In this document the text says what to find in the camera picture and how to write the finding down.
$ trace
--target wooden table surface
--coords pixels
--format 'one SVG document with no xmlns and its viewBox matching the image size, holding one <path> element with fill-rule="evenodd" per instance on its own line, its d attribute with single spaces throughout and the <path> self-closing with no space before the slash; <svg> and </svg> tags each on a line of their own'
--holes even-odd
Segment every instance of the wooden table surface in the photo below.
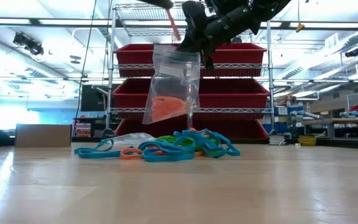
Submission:
<svg viewBox="0 0 358 224">
<path fill-rule="evenodd" d="M 146 163 L 0 147 L 0 223 L 356 223 L 358 149 L 237 145 Z"/>
</svg>

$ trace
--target rubber band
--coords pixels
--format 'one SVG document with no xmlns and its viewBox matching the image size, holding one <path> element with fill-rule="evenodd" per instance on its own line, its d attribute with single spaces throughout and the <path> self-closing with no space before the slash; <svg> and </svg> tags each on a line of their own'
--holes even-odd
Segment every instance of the rubber band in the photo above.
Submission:
<svg viewBox="0 0 358 224">
<path fill-rule="evenodd" d="M 173 133 L 173 136 L 160 136 L 159 138 L 156 139 L 156 141 L 166 141 L 169 143 L 174 143 L 179 137 L 181 136 L 181 133 L 178 131 L 175 131 Z M 215 143 L 215 145 L 218 145 L 218 141 L 216 139 L 209 138 L 213 143 Z M 193 144 L 193 139 L 192 138 L 186 138 L 184 141 L 182 141 L 181 143 L 179 143 L 179 146 L 190 146 Z M 195 146 L 195 151 L 202 151 L 202 147 L 201 146 Z"/>
<path fill-rule="evenodd" d="M 158 149 L 145 149 L 143 151 L 143 159 L 146 162 L 173 162 L 194 159 L 195 157 L 194 151 L 188 151 L 189 153 L 180 156 L 159 156 L 155 153 L 156 151 L 158 151 Z"/>
<path fill-rule="evenodd" d="M 154 154 L 157 154 L 159 156 L 166 156 L 161 150 L 155 151 Z M 196 154 L 195 155 L 196 157 L 201 157 L 201 156 L 204 155 L 204 152 L 203 151 L 196 151 L 195 154 Z"/>
<path fill-rule="evenodd" d="M 107 149 L 100 149 L 105 144 L 109 144 Z M 104 158 L 118 158 L 120 157 L 120 151 L 110 151 L 114 141 L 112 139 L 105 139 L 101 141 L 96 147 L 80 147 L 74 150 L 74 154 L 82 159 L 104 159 Z"/>
<path fill-rule="evenodd" d="M 168 156 L 181 156 L 184 155 L 185 152 L 194 151 L 194 147 L 191 146 L 175 146 L 168 142 L 158 142 L 158 141 L 149 141 L 143 142 L 139 145 L 139 149 L 145 151 L 146 149 L 150 149 L 150 146 L 156 147 L 156 150 L 161 150 L 165 155 Z"/>
<path fill-rule="evenodd" d="M 126 148 L 121 150 L 121 159 L 141 159 L 143 158 L 143 151 L 135 148 Z"/>
</svg>

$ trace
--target green rubber band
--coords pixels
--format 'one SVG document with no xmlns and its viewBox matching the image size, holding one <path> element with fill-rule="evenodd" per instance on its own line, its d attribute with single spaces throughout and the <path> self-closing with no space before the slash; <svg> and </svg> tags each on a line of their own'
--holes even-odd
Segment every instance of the green rubber band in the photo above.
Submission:
<svg viewBox="0 0 358 224">
<path fill-rule="evenodd" d="M 215 143 L 215 145 L 218 145 L 218 140 L 216 139 L 213 139 L 213 138 L 210 138 L 210 137 L 207 137 L 209 140 L 211 140 L 213 143 Z M 175 137 L 175 136 L 160 136 L 156 139 L 156 141 L 166 141 L 166 142 L 169 142 L 169 143 L 174 143 L 178 138 Z M 179 146 L 190 146 L 193 144 L 193 139 L 192 138 L 187 138 L 185 139 L 183 142 L 181 142 L 179 144 Z M 201 146 L 196 146 L 195 147 L 195 151 L 202 151 L 203 148 Z"/>
</svg>

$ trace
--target metal pole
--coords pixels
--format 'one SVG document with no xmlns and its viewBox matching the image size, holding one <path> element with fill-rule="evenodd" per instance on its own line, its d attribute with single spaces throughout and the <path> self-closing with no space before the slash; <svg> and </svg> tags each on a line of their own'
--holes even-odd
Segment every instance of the metal pole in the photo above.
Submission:
<svg viewBox="0 0 358 224">
<path fill-rule="evenodd" d="M 272 58 L 272 28 L 270 27 L 270 21 L 267 21 L 267 57 L 268 57 L 268 86 L 270 90 L 270 107 L 272 113 L 270 115 L 270 122 L 272 124 L 272 130 L 274 130 L 274 85 L 273 85 L 273 58 Z"/>
<path fill-rule="evenodd" d="M 114 67 L 115 35 L 116 35 L 116 5 L 113 0 L 111 1 L 111 48 L 110 48 L 110 59 L 109 59 L 110 66 L 108 66 L 109 83 L 108 83 L 107 108 L 106 108 L 106 129 L 110 129 L 110 119 L 111 119 L 111 93 L 112 93 L 112 73 Z"/>
<path fill-rule="evenodd" d="M 347 95 L 346 98 L 347 98 L 347 110 L 349 111 L 351 109 L 351 106 L 349 105 L 349 95 Z"/>
</svg>

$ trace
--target ceiling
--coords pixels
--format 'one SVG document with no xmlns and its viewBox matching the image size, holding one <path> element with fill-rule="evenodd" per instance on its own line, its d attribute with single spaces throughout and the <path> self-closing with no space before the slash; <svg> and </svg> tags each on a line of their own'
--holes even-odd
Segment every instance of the ceiling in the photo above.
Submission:
<svg viewBox="0 0 358 224">
<path fill-rule="evenodd" d="M 117 4 L 139 4 L 136 0 L 115 1 Z M 0 17 L 9 18 L 43 18 L 43 19 L 91 19 L 94 1 L 74 0 L 16 0 L 14 5 L 9 0 L 0 0 Z M 300 1 L 300 20 L 313 22 L 358 22 L 358 0 L 309 0 L 309 3 Z M 133 13 L 132 9 L 121 11 Z M 152 11 L 142 12 L 145 16 Z M 97 0 L 95 19 L 109 19 L 109 0 Z M 292 1 L 273 21 L 297 21 L 298 1 Z M 153 23 L 146 21 L 144 27 L 152 27 Z M 31 54 L 12 43 L 16 32 L 23 32 L 30 38 L 41 42 L 44 55 L 32 57 Z M 357 31 L 344 30 L 303 30 L 296 33 L 294 30 L 274 29 L 272 31 L 272 57 L 274 78 L 283 78 L 292 67 L 298 66 L 301 60 L 314 61 L 326 47 L 326 39 L 336 35 L 337 41 L 346 40 Z M 86 46 L 90 30 L 76 27 L 34 27 L 34 26 L 0 26 L 0 77 L 32 77 L 39 78 L 79 78 L 84 67 L 84 74 L 90 78 L 107 77 L 106 49 L 110 49 L 110 33 L 107 29 L 95 28 L 91 31 L 89 51 Z M 243 33 L 243 42 L 250 42 L 267 47 L 267 32 L 260 30 L 257 35 Z M 116 47 L 126 44 L 171 43 L 170 35 L 130 36 L 124 28 L 115 29 L 114 43 Z M 80 63 L 72 63 L 70 56 L 79 56 Z M 314 63 L 305 71 L 297 73 L 289 79 L 314 79 L 332 69 L 357 62 L 356 58 L 345 58 L 334 52 L 324 55 L 324 61 Z M 357 72 L 356 66 L 344 68 L 332 77 L 342 77 L 343 73 L 352 75 Z M 106 81 L 89 81 L 88 83 L 106 84 Z M 74 97 L 78 94 L 78 80 L 3 80 L 0 78 L 0 95 L 27 94 Z"/>
</svg>

